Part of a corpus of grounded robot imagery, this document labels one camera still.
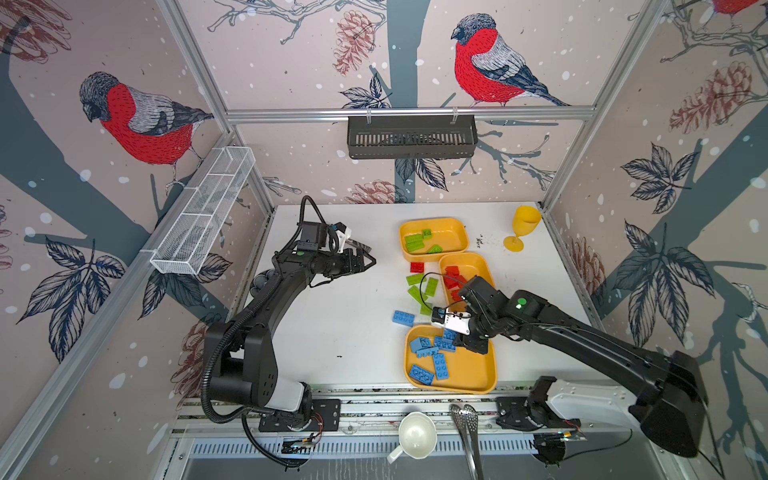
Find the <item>blue brick bottom vertical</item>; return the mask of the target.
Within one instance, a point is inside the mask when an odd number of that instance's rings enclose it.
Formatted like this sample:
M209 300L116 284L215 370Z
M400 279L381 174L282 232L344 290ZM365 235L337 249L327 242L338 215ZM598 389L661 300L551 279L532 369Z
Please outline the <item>blue brick bottom vertical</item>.
M416 351L416 356L418 358L425 358L429 356L434 356L436 354L440 353L440 349L438 347L430 347L430 348L423 348Z

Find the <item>blue roof-shaped brick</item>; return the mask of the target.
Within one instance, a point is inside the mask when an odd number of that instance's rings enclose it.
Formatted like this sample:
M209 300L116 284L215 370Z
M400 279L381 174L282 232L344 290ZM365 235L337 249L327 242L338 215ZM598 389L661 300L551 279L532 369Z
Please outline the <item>blue roof-shaped brick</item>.
M430 338L416 337L414 340L409 342L409 347L413 353L417 353L420 350L431 348L432 341Z

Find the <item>green brick top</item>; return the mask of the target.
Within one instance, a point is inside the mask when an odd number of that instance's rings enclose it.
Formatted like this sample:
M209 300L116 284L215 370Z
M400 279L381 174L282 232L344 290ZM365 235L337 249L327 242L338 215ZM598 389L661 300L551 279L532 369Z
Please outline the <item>green brick top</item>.
M406 277L409 286L419 285L423 279L423 274L412 274Z

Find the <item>green brick diagonal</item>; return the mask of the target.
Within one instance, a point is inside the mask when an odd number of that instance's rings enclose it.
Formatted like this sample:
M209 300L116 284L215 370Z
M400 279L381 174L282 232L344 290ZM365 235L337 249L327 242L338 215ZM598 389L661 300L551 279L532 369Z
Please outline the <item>green brick diagonal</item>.
M414 285L414 286L411 286L411 287L408 289L408 293L409 293L409 295L410 295L410 296L411 296L411 297L412 297L412 298L413 298L415 301L417 301L417 302L419 302L419 303L423 303L423 302L424 302L424 300L423 300L423 298L422 298L422 293L421 293L421 290L420 290L420 288L419 288L418 286L416 286L416 285Z

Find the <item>blue brick horizontal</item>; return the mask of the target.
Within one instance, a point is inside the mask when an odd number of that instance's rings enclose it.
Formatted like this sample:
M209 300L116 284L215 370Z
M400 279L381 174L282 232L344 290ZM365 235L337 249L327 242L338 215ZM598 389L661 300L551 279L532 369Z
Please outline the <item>blue brick horizontal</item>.
M414 380L421 385L431 385L434 381L434 374L418 365L412 365L408 376L411 380Z

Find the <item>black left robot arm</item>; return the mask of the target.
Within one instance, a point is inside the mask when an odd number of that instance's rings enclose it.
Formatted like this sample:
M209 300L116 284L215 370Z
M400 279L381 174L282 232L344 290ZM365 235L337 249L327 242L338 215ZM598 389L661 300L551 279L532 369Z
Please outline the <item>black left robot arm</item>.
M272 256L272 276L231 321L213 324L205 334L200 401L208 420L224 424L256 412L290 429L312 422L311 388L279 376L273 336L316 276L326 285L376 265L365 248L345 244L347 231L326 222L310 196L302 198L296 231Z

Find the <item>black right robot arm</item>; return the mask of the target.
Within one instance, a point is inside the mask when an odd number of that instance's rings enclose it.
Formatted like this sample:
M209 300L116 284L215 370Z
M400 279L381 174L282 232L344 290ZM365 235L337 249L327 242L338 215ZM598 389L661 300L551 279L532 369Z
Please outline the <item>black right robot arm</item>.
M625 408L642 433L685 458L699 453L708 397L690 355L652 352L618 340L563 312L527 290L508 297L476 276L460 288L467 327L459 339L476 353L498 335L533 341L569 355L634 395Z

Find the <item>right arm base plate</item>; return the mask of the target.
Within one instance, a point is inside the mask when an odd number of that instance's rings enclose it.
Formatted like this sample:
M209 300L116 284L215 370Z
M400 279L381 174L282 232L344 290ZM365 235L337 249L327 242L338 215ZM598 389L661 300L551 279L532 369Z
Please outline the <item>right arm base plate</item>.
M497 397L496 424L502 429L534 432L540 429L579 430L577 418L567 419L557 414L548 404L548 391L556 382L553 376L541 376L526 397Z

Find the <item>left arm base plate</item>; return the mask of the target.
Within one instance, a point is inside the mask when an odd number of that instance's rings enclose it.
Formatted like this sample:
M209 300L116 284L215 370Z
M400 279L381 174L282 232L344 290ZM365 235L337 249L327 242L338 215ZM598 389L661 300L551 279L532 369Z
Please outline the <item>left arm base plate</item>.
M295 412L275 410L261 417L260 433L335 432L339 428L341 401L314 399Z

